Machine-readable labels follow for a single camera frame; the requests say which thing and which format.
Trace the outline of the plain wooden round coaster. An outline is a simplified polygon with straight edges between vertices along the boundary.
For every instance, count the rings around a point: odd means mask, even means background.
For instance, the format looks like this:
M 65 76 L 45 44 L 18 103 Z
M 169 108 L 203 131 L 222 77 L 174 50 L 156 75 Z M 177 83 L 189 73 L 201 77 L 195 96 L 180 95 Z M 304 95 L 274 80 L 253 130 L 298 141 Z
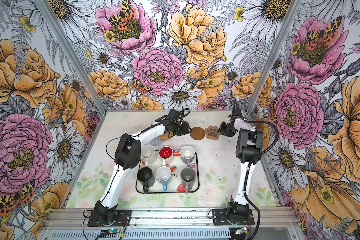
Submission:
M 205 137 L 205 135 L 206 132 L 201 127 L 192 128 L 192 132 L 190 133 L 191 138 L 197 141 L 202 140 Z

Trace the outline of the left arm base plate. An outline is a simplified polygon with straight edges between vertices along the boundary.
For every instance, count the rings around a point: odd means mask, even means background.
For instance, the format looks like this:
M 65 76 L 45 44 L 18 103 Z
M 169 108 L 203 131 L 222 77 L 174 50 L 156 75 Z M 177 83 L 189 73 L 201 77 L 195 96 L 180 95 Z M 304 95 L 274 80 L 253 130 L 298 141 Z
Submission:
M 107 213 L 91 213 L 88 227 L 128 227 L 132 210 L 115 210 Z

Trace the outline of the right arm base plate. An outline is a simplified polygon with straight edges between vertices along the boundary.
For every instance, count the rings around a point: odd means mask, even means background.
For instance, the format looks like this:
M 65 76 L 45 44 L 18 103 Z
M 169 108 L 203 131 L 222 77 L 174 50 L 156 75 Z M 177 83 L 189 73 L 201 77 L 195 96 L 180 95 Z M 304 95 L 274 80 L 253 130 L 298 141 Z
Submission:
M 228 209 L 212 209 L 208 217 L 213 220 L 215 226 L 254 225 L 255 220 L 251 210 L 247 212 L 229 212 Z

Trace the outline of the paw shaped wooden coaster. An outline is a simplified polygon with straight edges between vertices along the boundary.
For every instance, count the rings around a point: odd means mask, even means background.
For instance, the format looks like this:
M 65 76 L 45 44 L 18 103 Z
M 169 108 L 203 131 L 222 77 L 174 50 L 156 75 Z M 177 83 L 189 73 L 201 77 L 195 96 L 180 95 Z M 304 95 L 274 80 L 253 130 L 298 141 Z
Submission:
M 221 135 L 218 130 L 217 126 L 208 126 L 205 128 L 205 137 L 209 140 L 218 140 Z

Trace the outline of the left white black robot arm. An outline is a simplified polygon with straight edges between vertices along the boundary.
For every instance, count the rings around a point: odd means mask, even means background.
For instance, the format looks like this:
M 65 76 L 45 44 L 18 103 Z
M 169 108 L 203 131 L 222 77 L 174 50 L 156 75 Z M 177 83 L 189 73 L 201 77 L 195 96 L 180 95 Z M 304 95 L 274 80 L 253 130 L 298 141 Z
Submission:
M 129 173 L 141 161 L 141 149 L 143 146 L 167 132 L 172 132 L 173 136 L 177 137 L 192 132 L 189 124 L 183 124 L 183 119 L 190 112 L 189 108 L 183 110 L 171 109 L 169 113 L 156 119 L 149 127 L 135 134 L 123 134 L 118 138 L 120 141 L 114 156 L 111 157 L 115 162 L 111 180 L 91 213 L 91 216 L 96 218 L 97 222 L 109 226 L 116 219 L 119 195 Z

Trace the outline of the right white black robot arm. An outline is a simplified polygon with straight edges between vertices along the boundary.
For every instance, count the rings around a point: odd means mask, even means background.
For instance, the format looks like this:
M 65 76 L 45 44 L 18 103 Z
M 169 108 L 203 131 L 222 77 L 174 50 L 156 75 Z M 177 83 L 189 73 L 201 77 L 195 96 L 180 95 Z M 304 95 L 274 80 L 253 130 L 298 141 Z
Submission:
M 263 147 L 264 132 L 257 130 L 255 124 L 268 125 L 275 131 L 276 137 L 267 148 Z M 238 103 L 234 101 L 231 114 L 225 122 L 222 122 L 218 131 L 223 136 L 234 137 L 238 133 L 235 155 L 239 160 L 239 174 L 235 191 L 228 203 L 226 221 L 231 225 L 254 224 L 254 218 L 250 207 L 256 206 L 249 199 L 250 182 L 258 161 L 277 143 L 279 131 L 277 127 L 268 121 L 247 120 Z

